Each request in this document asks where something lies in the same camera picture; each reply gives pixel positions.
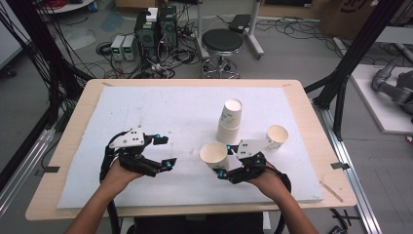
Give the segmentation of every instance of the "white paper cup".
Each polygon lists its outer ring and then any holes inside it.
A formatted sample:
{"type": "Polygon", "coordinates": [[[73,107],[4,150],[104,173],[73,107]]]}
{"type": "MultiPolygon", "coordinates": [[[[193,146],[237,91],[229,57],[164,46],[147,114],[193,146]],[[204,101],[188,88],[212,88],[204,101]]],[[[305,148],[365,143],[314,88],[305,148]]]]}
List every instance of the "white paper cup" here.
{"type": "Polygon", "coordinates": [[[273,143],[265,149],[270,152],[276,152],[288,139],[288,131],[283,126],[272,125],[267,130],[267,138],[273,143]]]}
{"type": "Polygon", "coordinates": [[[218,131],[216,132],[216,139],[224,144],[233,144],[237,139],[239,129],[240,126],[235,129],[228,129],[219,124],[218,131]]]}
{"type": "Polygon", "coordinates": [[[243,104],[238,99],[228,99],[222,109],[219,124],[227,129],[235,129],[241,123],[243,104]]]}
{"type": "Polygon", "coordinates": [[[230,163],[227,157],[227,146],[220,142],[208,143],[200,150],[201,159],[213,169],[229,170],[230,163]]]}

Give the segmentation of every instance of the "electronic equipment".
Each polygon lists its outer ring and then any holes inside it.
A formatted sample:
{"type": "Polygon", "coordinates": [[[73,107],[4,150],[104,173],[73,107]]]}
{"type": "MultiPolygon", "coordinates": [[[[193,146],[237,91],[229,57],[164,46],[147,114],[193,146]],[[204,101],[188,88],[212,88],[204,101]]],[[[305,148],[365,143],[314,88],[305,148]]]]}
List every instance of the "electronic equipment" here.
{"type": "Polygon", "coordinates": [[[230,23],[229,29],[238,33],[243,33],[248,26],[251,15],[236,15],[230,23]]]}
{"type": "Polygon", "coordinates": [[[156,20],[158,20],[158,8],[148,8],[148,13],[146,14],[146,21],[156,20]]]}
{"type": "Polygon", "coordinates": [[[169,50],[178,47],[177,26],[176,26],[176,7],[169,6],[160,9],[159,22],[163,34],[164,47],[169,50]]]}
{"type": "Polygon", "coordinates": [[[116,36],[110,49],[112,51],[112,58],[114,60],[124,60],[124,51],[122,50],[122,45],[124,44],[125,36],[116,36]]]}
{"type": "Polygon", "coordinates": [[[139,13],[134,27],[139,54],[141,58],[153,63],[159,63],[161,30],[158,21],[147,21],[147,11],[139,13]]]}
{"type": "Polygon", "coordinates": [[[122,45],[124,50],[124,56],[126,60],[134,60],[137,56],[137,44],[134,35],[128,35],[125,37],[124,44],[122,45]]]}

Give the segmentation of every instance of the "robotic hand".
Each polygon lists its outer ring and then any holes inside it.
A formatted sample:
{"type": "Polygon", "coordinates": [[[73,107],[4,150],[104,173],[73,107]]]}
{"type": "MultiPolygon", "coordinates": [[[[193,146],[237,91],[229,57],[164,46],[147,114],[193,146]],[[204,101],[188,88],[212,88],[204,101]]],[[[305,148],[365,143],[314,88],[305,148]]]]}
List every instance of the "robotic hand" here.
{"type": "Polygon", "coordinates": [[[168,138],[159,135],[148,136],[143,133],[140,127],[113,136],[105,148],[100,168],[100,181],[104,180],[110,165],[116,157],[119,157],[119,162],[124,169],[147,176],[155,177],[158,173],[172,170],[176,158],[163,160],[161,163],[158,163],[142,155],[145,147],[152,143],[152,141],[154,145],[166,144],[168,143],[168,138]]]}
{"type": "Polygon", "coordinates": [[[236,184],[259,177],[265,170],[275,172],[282,180],[282,183],[291,192],[291,182],[286,174],[275,168],[266,165],[267,159],[261,152],[272,142],[268,139],[243,139],[239,145],[227,145],[228,155],[237,154],[237,158],[243,163],[240,168],[227,172],[224,169],[214,169],[219,179],[228,179],[236,184]]]}
{"type": "Polygon", "coordinates": [[[387,83],[387,80],[392,76],[395,65],[396,60],[393,59],[379,70],[373,78],[371,88],[392,98],[392,101],[399,104],[404,112],[413,114],[413,70],[401,73],[396,85],[392,86],[387,83]]]}

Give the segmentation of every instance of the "gray floor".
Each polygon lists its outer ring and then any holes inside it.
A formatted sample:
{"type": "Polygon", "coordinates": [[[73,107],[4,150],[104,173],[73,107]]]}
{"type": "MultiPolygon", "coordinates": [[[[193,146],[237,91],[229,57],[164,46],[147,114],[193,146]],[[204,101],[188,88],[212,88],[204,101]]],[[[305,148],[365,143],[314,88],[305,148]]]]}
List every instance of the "gray floor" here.
{"type": "MultiPolygon", "coordinates": [[[[73,27],[92,30],[96,37],[92,45],[76,51],[84,63],[102,60],[94,51],[96,45],[109,41],[117,33],[130,33],[134,26],[133,20],[121,18],[109,6],[97,13],[79,10],[58,16],[61,23],[68,24],[85,18],[88,19],[73,24],[73,27]]],[[[205,19],[204,26],[225,27],[225,23],[218,18],[209,18],[205,19]]],[[[255,59],[247,45],[232,57],[239,66],[242,79],[297,79],[307,86],[331,73],[340,61],[322,40],[292,39],[274,28],[266,31],[257,29],[255,35],[265,51],[264,57],[255,59]]],[[[389,57],[388,53],[377,48],[369,55],[373,58],[389,57]]],[[[47,89],[29,59],[19,55],[11,65],[18,75],[10,78],[2,74],[0,78],[0,170],[48,106],[47,89]]],[[[200,66],[199,63],[180,66],[175,69],[174,78],[198,78],[200,66]]],[[[96,77],[103,77],[103,69],[94,66],[92,72],[96,77]]],[[[309,98],[317,94],[310,93],[309,98]]],[[[413,228],[413,185],[408,181],[413,176],[412,145],[405,142],[404,135],[380,132],[352,82],[349,82],[346,95],[343,139],[383,233],[410,233],[413,228]]],[[[46,163],[52,153],[45,157],[46,163]]],[[[70,220],[33,222],[25,219],[25,210],[41,179],[35,175],[39,169],[40,165],[36,166],[1,217],[1,233],[58,233],[70,223],[70,220]]],[[[349,216],[358,217],[356,208],[348,208],[346,212],[349,216]]],[[[328,233],[332,227],[340,225],[329,210],[306,210],[306,213],[320,233],[328,233]]],[[[274,231],[278,213],[270,216],[274,231]]],[[[358,219],[350,219],[349,232],[364,233],[362,223],[358,219]]],[[[98,233],[110,233],[107,219],[102,222],[98,233]]]]}

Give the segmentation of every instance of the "forearm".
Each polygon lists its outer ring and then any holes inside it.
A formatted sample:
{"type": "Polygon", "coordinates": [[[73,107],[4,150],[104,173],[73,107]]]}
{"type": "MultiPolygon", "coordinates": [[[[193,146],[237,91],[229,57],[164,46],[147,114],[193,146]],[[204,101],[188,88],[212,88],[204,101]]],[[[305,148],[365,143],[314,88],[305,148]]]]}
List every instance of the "forearm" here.
{"type": "Polygon", "coordinates": [[[274,202],[279,206],[290,233],[318,233],[314,225],[289,193],[284,194],[281,199],[274,200],[274,202]]]}
{"type": "Polygon", "coordinates": [[[97,189],[65,233],[96,233],[107,205],[112,199],[105,195],[101,189],[97,189]]]}
{"type": "Polygon", "coordinates": [[[275,173],[266,171],[260,178],[250,182],[279,206],[290,233],[318,233],[275,173]]]}

